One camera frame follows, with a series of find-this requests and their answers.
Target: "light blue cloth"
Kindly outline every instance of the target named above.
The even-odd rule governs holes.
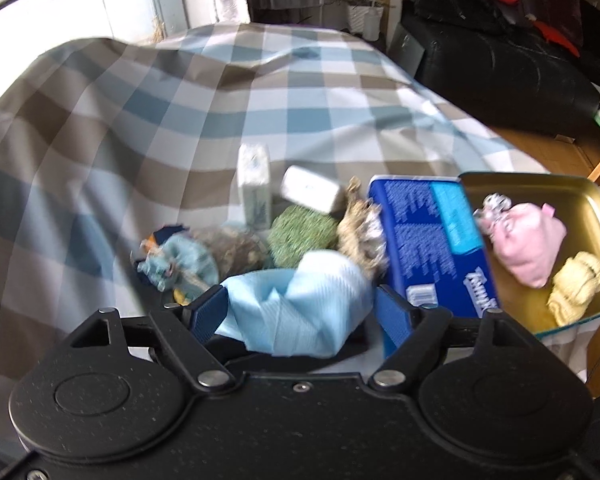
[[[206,285],[219,281],[218,266],[208,249],[184,234],[170,236],[138,264],[138,272],[146,274],[160,292],[177,288],[189,301],[204,292],[200,283],[191,281],[192,275]]]
[[[222,282],[229,313],[217,334],[274,356],[336,355],[371,312],[371,282],[336,251],[311,251],[297,269],[256,270]]]

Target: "gold tray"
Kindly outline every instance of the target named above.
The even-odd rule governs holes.
[[[536,335],[564,330],[558,327],[546,306],[553,286],[552,278],[567,258],[587,251],[600,259],[600,189],[592,181],[579,176],[530,173],[463,173],[460,180],[474,209],[490,193],[501,193],[514,204],[531,202],[555,207],[555,217],[567,227],[551,278],[543,288],[521,285],[497,260],[491,241],[484,245],[495,280],[500,306],[520,324]],[[600,292],[589,305],[579,323],[600,316]]]

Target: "green sponge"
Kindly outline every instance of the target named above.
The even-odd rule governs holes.
[[[269,245],[277,267],[295,268],[305,253],[332,249],[338,243],[338,223],[299,205],[287,207],[273,221]]]

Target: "pink cloth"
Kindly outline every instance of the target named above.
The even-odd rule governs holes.
[[[477,218],[481,230],[491,237],[494,254],[523,285],[545,286],[567,233],[554,218],[554,208],[524,203],[490,210],[489,198]]]

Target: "white rectangular package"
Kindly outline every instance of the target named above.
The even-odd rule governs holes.
[[[256,231],[271,228],[269,150],[264,144],[242,144],[236,169],[245,223]]]
[[[344,210],[346,201],[342,186],[300,166],[290,166],[282,178],[280,195],[298,205],[328,215]]]

